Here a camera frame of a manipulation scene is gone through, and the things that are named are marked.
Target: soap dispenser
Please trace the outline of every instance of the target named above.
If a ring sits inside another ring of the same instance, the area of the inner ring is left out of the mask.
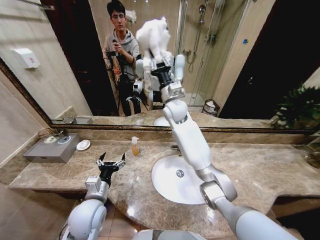
[[[131,138],[132,153],[133,153],[133,155],[135,155],[135,156],[139,154],[138,140],[139,140],[139,138],[137,138],[136,136],[133,136],[133,137]]]

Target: black hair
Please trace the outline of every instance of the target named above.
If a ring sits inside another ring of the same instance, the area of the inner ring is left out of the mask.
[[[108,10],[108,13],[110,15],[110,18],[112,16],[112,13],[114,11],[117,11],[119,13],[123,13],[126,15],[126,9],[125,6],[119,1],[119,0],[112,0],[106,5],[106,9]]]

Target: potted plant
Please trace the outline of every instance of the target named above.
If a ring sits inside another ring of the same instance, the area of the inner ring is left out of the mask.
[[[320,124],[320,88],[303,84],[291,90],[275,110],[276,128],[313,129]]]

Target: white sink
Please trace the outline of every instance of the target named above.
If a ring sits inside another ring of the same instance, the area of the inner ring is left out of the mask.
[[[158,117],[156,120],[154,120],[153,125],[161,127],[170,127],[169,122],[164,116]]]
[[[205,204],[199,190],[203,181],[182,156],[159,159],[153,166],[151,177],[155,189],[164,198],[179,204]]]

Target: vanity counter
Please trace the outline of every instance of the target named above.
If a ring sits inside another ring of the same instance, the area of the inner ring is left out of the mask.
[[[130,219],[152,229],[183,230],[205,238],[233,236],[219,212],[207,205],[185,205],[163,198],[154,188],[151,172],[157,160],[177,154],[171,142],[140,142],[133,156],[129,141],[91,141],[86,151],[76,151],[68,163],[30,163],[10,184],[11,188],[52,192],[86,192],[88,176],[99,175],[95,160],[106,152],[106,161],[126,166],[113,174],[108,197]],[[306,152],[291,145],[210,143],[211,161],[232,180],[236,205],[266,214],[275,199],[287,196],[320,196],[320,169],[305,161]]]

